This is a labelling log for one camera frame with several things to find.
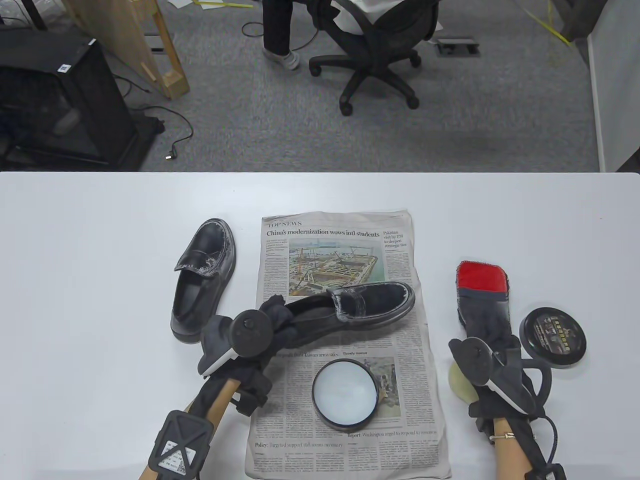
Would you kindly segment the person's left hand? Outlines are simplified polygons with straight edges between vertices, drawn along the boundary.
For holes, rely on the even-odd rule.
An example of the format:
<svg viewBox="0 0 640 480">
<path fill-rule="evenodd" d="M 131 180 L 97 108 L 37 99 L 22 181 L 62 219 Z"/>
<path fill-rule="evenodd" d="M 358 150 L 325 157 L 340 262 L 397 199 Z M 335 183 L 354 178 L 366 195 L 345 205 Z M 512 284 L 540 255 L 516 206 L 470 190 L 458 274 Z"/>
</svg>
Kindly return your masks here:
<svg viewBox="0 0 640 480">
<path fill-rule="evenodd" d="M 237 411 L 247 417 L 265 405 L 272 382 L 265 376 L 270 360 L 297 336 L 294 315 L 281 295 L 273 295 L 257 310 L 245 310 L 235 318 L 214 315 L 202 328 L 202 357 L 198 373 L 206 378 L 189 409 L 205 418 L 222 387 L 240 382 Z"/>
</svg>

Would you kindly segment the person's right hand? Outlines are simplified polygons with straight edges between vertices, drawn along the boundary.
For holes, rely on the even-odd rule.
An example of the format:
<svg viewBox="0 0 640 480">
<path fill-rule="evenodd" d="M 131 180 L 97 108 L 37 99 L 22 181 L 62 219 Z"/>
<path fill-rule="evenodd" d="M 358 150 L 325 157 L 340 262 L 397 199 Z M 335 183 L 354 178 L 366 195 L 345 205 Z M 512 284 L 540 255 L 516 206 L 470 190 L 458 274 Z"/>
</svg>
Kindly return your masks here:
<svg viewBox="0 0 640 480">
<path fill-rule="evenodd" d="M 477 430 L 490 439 L 496 419 L 531 421 L 542 418 L 553 384 L 548 366 L 535 359 L 523 359 L 521 343 L 494 350 L 478 337 L 448 342 L 454 363 L 449 386 L 468 404 L 468 414 Z"/>
</svg>

